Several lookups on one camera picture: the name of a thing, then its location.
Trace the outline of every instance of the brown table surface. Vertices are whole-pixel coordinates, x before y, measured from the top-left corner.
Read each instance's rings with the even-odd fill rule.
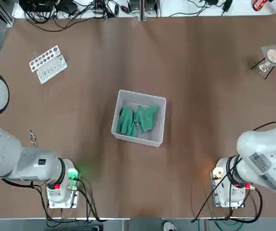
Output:
[[[60,33],[17,21],[0,54],[11,93],[0,127],[26,147],[31,128],[39,147],[71,159],[91,181],[100,217],[192,218],[218,159],[237,154],[242,132],[276,120],[276,68],[267,80],[250,70],[261,46],[275,44],[275,15],[90,20]],[[29,55],[54,45],[68,69],[41,85]],[[167,99],[159,148],[111,134],[119,89]],[[276,217],[276,194],[260,188],[262,217]],[[63,215],[86,217],[83,198]],[[253,217],[253,202],[234,215]],[[210,216],[206,206],[201,217]],[[44,212],[36,191],[0,181],[0,218],[37,217]]]

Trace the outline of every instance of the shoe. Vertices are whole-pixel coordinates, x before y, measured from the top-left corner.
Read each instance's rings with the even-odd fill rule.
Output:
[[[165,221],[162,223],[162,231],[177,231],[177,228],[172,222]]]

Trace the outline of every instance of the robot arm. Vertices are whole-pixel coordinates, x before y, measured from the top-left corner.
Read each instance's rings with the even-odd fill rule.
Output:
[[[276,192],[276,128],[243,133],[238,138],[237,151],[243,158],[237,165],[242,180]]]
[[[8,103],[9,89],[0,76],[0,114]],[[73,163],[58,158],[53,151],[24,148],[17,138],[2,129],[0,129],[0,178],[14,181],[42,181],[47,184],[47,196],[52,208],[77,206],[78,192],[68,189],[77,184],[73,179],[78,178],[78,172]]]

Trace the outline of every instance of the green cloth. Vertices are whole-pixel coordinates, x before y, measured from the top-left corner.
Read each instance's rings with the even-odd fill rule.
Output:
[[[158,106],[150,106],[146,109],[142,106],[138,106],[133,113],[130,107],[123,107],[118,120],[117,132],[127,136],[136,137],[137,128],[135,123],[138,124],[141,132],[151,130],[156,123],[157,110]]]
[[[146,109],[138,106],[134,111],[134,122],[139,125],[141,132],[151,130],[156,123],[158,106],[150,106]]]
[[[133,122],[132,109],[125,106],[118,120],[117,131],[127,136],[136,137],[137,129]]]

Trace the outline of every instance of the white plastic bin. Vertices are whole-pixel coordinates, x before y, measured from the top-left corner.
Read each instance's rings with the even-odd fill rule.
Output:
[[[119,113],[124,106],[130,107],[133,111],[136,110],[138,106],[143,108],[157,105],[157,119],[155,126],[152,130],[142,133],[137,127],[137,137],[130,137],[117,133],[117,124],[119,120]],[[165,114],[166,114],[166,99],[153,95],[146,95],[141,93],[136,93],[127,90],[119,90],[117,105],[114,112],[114,118],[112,123],[112,134],[120,140],[131,141],[135,143],[141,143],[149,146],[159,147],[163,140],[163,130],[165,124]]]

